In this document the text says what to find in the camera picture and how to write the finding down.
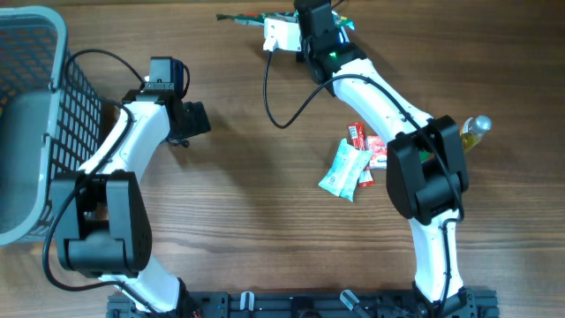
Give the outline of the green sponge pack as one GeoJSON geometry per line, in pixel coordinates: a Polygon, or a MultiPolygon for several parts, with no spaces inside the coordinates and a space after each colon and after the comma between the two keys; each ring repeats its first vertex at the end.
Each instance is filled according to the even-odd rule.
{"type": "MultiPolygon", "coordinates": [[[[266,19],[281,19],[289,22],[297,22],[298,14],[296,12],[264,12],[264,13],[242,13],[235,15],[216,14],[217,20],[233,20],[241,25],[263,27],[266,19]]],[[[340,16],[333,12],[333,19],[337,27],[348,27],[355,29],[354,22],[344,16],[340,16]]]]}

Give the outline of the red toothpaste box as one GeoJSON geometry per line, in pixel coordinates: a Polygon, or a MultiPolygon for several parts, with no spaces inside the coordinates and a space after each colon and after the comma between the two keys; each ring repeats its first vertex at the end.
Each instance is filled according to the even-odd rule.
{"type": "MultiPolygon", "coordinates": [[[[352,146],[357,150],[366,150],[364,125],[360,122],[350,123],[348,124],[348,130],[350,132],[352,146]]],[[[358,185],[360,187],[368,187],[373,184],[374,181],[370,172],[370,166],[367,164],[360,174],[358,185]]]]}

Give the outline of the sponge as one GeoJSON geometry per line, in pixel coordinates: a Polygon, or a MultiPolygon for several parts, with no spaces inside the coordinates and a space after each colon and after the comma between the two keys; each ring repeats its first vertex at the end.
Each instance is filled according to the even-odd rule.
{"type": "Polygon", "coordinates": [[[372,151],[369,167],[372,170],[385,170],[387,168],[388,149],[383,139],[378,136],[367,136],[365,144],[372,151]]]}

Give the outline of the light green wipes packet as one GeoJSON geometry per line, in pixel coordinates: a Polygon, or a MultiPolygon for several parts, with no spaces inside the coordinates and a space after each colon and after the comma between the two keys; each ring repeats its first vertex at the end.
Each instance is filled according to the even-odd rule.
{"type": "Polygon", "coordinates": [[[332,166],[319,186],[334,196],[353,201],[358,179],[371,156],[370,150],[356,149],[342,139],[332,166]]]}

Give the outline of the yellow dish soap bottle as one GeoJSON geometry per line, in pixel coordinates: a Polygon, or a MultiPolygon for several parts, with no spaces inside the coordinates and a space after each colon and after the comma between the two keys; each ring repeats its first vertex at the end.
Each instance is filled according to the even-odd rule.
{"type": "Polygon", "coordinates": [[[491,130],[491,118],[485,115],[468,118],[460,129],[460,137],[464,153],[479,144],[491,130]]]}

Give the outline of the green lid jar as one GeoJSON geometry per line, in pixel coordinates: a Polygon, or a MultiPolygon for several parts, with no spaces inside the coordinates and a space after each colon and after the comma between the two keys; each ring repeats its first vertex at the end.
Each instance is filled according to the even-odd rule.
{"type": "Polygon", "coordinates": [[[427,152],[427,151],[420,151],[419,152],[420,162],[422,162],[422,163],[429,160],[431,157],[432,157],[432,154],[427,152]]]}

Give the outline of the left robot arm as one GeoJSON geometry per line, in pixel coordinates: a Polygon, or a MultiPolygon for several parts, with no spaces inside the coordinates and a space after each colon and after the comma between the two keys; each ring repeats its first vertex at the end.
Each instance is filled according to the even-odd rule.
{"type": "Polygon", "coordinates": [[[85,292],[113,286],[132,313],[198,317],[181,278],[152,255],[152,231],[139,189],[162,143],[188,147],[210,131],[201,102],[185,102],[190,71],[173,57],[152,57],[137,89],[115,102],[119,118],[99,149],[76,171],[51,184],[57,209],[44,239],[42,267],[55,287],[85,292]]]}

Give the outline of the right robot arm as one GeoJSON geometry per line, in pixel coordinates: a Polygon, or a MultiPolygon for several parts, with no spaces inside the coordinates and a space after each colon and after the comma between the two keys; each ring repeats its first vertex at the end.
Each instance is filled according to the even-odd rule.
{"type": "Polygon", "coordinates": [[[434,118],[402,98],[365,52],[342,37],[329,1],[296,0],[294,8],[313,81],[350,105],[386,143],[386,188],[411,225],[415,285],[429,303],[445,304],[463,288],[455,227],[464,218],[469,184],[455,121],[434,118]]]}

